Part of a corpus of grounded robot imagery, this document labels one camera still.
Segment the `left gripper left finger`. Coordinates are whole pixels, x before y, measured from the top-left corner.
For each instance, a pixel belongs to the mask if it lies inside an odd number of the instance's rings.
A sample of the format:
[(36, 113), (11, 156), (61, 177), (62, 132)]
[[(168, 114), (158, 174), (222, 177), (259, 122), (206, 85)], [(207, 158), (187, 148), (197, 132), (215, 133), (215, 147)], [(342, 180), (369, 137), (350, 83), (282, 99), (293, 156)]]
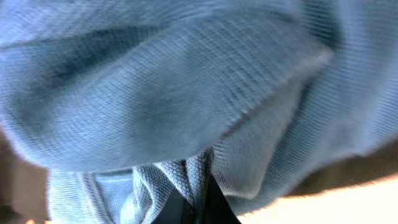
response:
[(191, 224), (192, 212), (188, 201), (178, 190), (173, 190), (152, 224)]

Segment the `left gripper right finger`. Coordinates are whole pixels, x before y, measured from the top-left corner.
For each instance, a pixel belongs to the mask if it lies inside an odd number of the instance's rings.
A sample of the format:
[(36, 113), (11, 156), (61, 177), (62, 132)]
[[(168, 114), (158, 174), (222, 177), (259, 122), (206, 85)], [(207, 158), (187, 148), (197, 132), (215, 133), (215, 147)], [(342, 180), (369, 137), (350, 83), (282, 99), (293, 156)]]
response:
[(213, 175), (210, 175), (205, 196), (205, 204), (200, 212), (199, 224), (241, 224)]

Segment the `blue t-shirt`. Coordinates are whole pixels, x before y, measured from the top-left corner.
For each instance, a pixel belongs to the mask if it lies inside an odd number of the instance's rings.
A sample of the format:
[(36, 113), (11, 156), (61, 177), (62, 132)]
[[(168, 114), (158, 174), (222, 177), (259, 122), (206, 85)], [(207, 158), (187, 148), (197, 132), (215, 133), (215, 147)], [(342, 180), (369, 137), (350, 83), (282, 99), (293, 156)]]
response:
[(1, 128), (55, 223), (199, 223), (397, 171), (397, 2), (2, 1)]

